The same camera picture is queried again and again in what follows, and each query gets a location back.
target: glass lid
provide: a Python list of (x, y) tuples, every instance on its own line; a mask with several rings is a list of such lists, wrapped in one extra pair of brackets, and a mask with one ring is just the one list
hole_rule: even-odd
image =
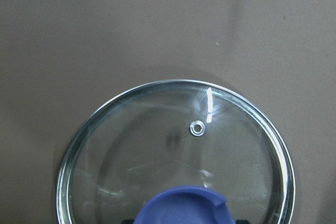
[(155, 195), (185, 185), (223, 195), (235, 221), (290, 222), (294, 175), (276, 128), (237, 93), (193, 80), (133, 88), (87, 120), (62, 160), (58, 220), (133, 223)]

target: transparent glass lid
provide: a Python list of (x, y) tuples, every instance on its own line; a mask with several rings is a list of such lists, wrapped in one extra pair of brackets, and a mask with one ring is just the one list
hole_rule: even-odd
[(61, 164), (58, 219), (122, 224), (181, 185), (217, 191), (235, 220), (290, 222), (294, 176), (278, 131), (240, 95), (192, 80), (136, 87), (89, 118)]

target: brown surface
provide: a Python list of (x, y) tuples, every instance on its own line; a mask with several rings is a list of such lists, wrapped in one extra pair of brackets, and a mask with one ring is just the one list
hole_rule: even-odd
[(0, 223), (55, 223), (85, 119), (160, 79), (233, 89), (272, 119), (297, 176), (293, 223), (332, 223), (336, 0), (0, 0)]

